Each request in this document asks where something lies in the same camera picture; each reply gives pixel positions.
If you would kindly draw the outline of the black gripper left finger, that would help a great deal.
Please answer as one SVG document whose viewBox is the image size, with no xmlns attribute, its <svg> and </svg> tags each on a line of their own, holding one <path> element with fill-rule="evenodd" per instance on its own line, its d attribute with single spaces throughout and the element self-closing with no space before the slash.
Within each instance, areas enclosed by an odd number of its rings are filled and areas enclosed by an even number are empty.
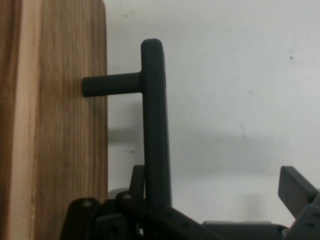
<svg viewBox="0 0 320 240">
<path fill-rule="evenodd" d="M 68 207 L 61 240 L 197 240 L 200 225 L 171 206 L 149 204 L 143 195 L 150 178 L 144 165 L 133 168 L 128 190 L 100 203 L 79 198 Z"/>
</svg>

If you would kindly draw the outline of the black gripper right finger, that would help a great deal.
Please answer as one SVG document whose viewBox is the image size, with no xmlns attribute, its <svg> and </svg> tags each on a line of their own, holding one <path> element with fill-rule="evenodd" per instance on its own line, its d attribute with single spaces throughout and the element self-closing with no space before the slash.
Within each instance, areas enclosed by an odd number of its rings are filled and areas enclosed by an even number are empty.
<svg viewBox="0 0 320 240">
<path fill-rule="evenodd" d="M 320 238 L 320 191 L 294 167 L 280 169 L 278 196 L 295 221 L 285 231 L 285 240 Z"/>
</svg>

